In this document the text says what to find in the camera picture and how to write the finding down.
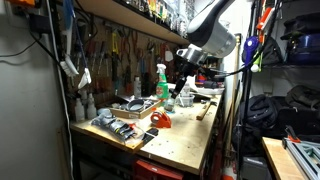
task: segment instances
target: hammer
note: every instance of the hammer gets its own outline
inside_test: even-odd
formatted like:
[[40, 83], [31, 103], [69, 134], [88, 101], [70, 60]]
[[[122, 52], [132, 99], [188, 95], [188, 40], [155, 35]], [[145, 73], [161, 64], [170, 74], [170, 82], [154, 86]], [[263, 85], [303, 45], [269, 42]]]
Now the hammer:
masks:
[[201, 100], [201, 104], [203, 104], [203, 103], [205, 103], [205, 105], [202, 107], [202, 109], [200, 110], [200, 112], [198, 113], [198, 115], [196, 117], [197, 120], [200, 120], [200, 121], [203, 119], [204, 115], [207, 113], [207, 111], [211, 105], [217, 106], [217, 103], [212, 100], [210, 100], [210, 101]]

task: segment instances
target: wooden workbench top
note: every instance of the wooden workbench top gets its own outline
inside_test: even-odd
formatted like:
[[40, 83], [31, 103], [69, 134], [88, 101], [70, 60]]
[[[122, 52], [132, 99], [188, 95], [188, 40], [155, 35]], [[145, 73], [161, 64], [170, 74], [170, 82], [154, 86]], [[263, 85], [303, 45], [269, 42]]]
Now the wooden workbench top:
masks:
[[[196, 120], [196, 116], [203, 108], [203, 104], [195, 103], [193, 107], [188, 108], [176, 106], [175, 113], [168, 114], [172, 122], [171, 128], [159, 129], [158, 136], [143, 147], [141, 142], [124, 145], [109, 132], [91, 126], [88, 121], [74, 123], [71, 128], [128, 152], [137, 152], [141, 156], [182, 171], [199, 174], [211, 138], [212, 126], [216, 119], [221, 95], [214, 96], [212, 100], [217, 102], [217, 106], [211, 105], [202, 121]], [[135, 122], [140, 128], [146, 130], [151, 126], [150, 116], [142, 120], [119, 119], [128, 123]]]
[[264, 137], [263, 146], [277, 179], [306, 179], [300, 172], [295, 160], [292, 159], [289, 152], [282, 147], [281, 140]]

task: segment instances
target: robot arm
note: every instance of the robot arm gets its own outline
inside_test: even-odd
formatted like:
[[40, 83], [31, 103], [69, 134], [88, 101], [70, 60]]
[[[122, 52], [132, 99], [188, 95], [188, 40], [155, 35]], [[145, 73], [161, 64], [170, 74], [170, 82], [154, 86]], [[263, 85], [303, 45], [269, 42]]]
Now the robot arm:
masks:
[[204, 63], [208, 53], [216, 58], [223, 58], [234, 49], [236, 45], [234, 35], [219, 23], [220, 15], [233, 2], [234, 0], [214, 0], [190, 22], [187, 33], [191, 44], [188, 49], [177, 51], [177, 55], [187, 59], [187, 63], [181, 70], [183, 76], [171, 92], [171, 98], [177, 97], [187, 77], [194, 75], [193, 71]]

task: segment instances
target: cardboard box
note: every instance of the cardboard box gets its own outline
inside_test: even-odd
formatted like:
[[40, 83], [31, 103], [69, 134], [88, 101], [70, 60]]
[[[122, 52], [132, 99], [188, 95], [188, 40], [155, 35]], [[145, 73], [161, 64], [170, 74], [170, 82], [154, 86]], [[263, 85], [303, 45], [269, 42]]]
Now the cardboard box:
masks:
[[116, 117], [126, 118], [126, 119], [143, 119], [152, 113], [152, 108], [159, 107], [161, 104], [160, 101], [154, 101], [154, 102], [155, 103], [152, 106], [150, 106], [149, 108], [141, 112], [129, 112], [129, 111], [114, 109], [114, 108], [109, 108], [109, 109], [112, 112], [112, 114], [114, 114]]

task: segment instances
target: green spray bottle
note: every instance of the green spray bottle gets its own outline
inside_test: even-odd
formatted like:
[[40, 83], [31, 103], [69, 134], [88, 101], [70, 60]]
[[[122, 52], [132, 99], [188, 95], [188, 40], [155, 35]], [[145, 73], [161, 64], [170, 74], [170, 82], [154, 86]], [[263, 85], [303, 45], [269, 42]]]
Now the green spray bottle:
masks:
[[157, 84], [156, 94], [159, 100], [164, 101], [169, 95], [168, 83], [165, 75], [166, 66], [164, 64], [157, 64], [157, 67], [157, 73], [159, 73], [159, 82]]

